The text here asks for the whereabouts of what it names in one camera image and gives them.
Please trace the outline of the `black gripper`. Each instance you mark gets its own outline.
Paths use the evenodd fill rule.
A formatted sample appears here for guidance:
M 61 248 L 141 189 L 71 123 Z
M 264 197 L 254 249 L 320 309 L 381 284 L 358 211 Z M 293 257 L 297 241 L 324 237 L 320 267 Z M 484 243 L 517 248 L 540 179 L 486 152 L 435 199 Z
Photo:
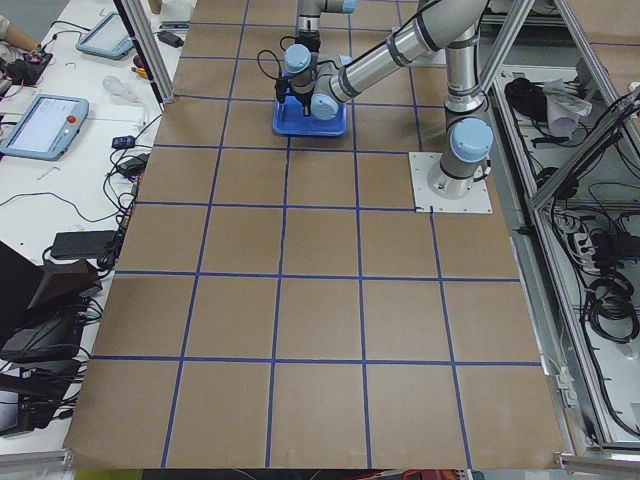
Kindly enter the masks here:
M 309 117 L 311 115 L 312 98 L 313 98 L 312 92 L 307 92 L 307 93 L 298 95 L 298 101 L 302 105 L 304 117 Z

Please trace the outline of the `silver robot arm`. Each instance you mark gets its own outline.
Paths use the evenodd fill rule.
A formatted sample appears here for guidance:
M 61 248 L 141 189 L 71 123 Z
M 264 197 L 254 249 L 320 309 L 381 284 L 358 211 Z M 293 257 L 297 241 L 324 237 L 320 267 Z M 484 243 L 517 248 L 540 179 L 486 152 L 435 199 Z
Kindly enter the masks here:
M 299 0 L 295 43 L 312 53 L 321 47 L 320 19 L 323 13 L 351 14 L 357 9 L 357 0 Z
M 354 1 L 301 1 L 296 37 L 284 53 L 275 79 L 279 103 L 295 98 L 305 116 L 336 117 L 342 104 L 356 98 L 420 56 L 443 51 L 447 62 L 447 148 L 428 174 L 436 195 L 458 200 L 480 181 L 476 170 L 487 162 L 494 134 L 478 115 L 486 97 L 477 70 L 483 1 L 422 1 L 416 13 L 379 44 L 348 63 L 320 51 L 324 13 L 347 14 Z

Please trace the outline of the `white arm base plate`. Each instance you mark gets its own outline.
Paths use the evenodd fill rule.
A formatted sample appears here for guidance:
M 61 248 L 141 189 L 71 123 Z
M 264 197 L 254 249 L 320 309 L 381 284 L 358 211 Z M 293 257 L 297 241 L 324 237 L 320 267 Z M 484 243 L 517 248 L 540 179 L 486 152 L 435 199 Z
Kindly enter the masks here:
M 417 213 L 491 214 L 486 181 L 478 166 L 468 179 L 448 177 L 440 165 L 439 152 L 409 152 L 415 211 Z

